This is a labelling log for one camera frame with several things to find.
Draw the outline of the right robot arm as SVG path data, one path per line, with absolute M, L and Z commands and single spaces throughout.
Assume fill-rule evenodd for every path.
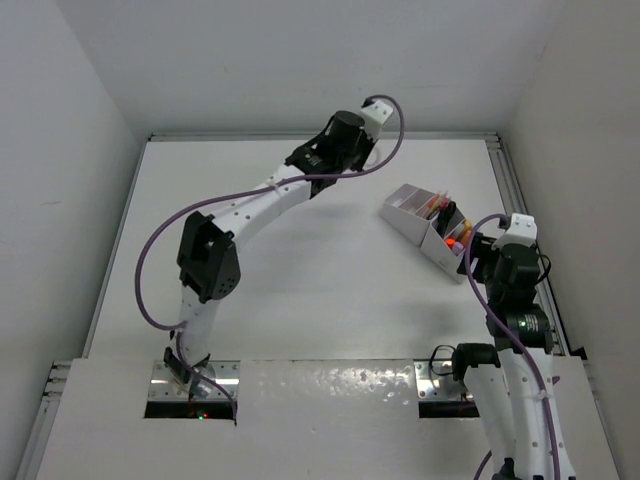
M 483 286 L 492 343 L 460 343 L 452 379 L 472 395 L 490 444 L 495 479 L 573 479 L 557 418 L 553 335 L 536 303 L 542 273 L 532 241 L 475 234 L 459 272 Z

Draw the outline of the orange pastel highlighter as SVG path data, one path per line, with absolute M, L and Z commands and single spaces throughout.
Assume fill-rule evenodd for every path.
M 469 243 L 469 238 L 471 236 L 472 230 L 472 222 L 469 219 L 466 219 L 463 224 L 463 230 L 461 234 L 457 237 L 457 241 L 463 246 L 467 246 Z

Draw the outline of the small black scissors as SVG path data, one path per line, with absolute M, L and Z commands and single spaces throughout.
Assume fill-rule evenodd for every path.
M 447 226 L 455 215 L 457 205 L 455 201 L 449 201 L 444 207 L 438 210 L 435 230 L 440 237 L 444 237 Z

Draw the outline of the pink pen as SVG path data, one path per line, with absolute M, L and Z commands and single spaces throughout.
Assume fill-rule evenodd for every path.
M 427 211 L 426 214 L 426 219 L 430 219 L 432 217 L 432 215 L 437 211 L 437 209 L 439 208 L 439 205 L 441 204 L 443 198 L 442 197 L 438 197 L 433 204 L 430 206 L 429 210 Z

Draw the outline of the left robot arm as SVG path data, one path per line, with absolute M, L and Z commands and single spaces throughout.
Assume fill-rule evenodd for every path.
M 333 185 L 336 181 L 326 174 L 360 171 L 390 112 L 375 105 L 358 113 L 336 112 L 318 136 L 296 148 L 261 184 L 266 193 L 234 201 L 213 214 L 196 211 L 187 217 L 177 259 L 182 327 L 177 330 L 180 338 L 164 353 L 165 364 L 182 385 L 189 387 L 192 380 L 186 365 L 200 367 L 209 361 L 217 308 L 241 278 L 242 247 L 281 214 Z

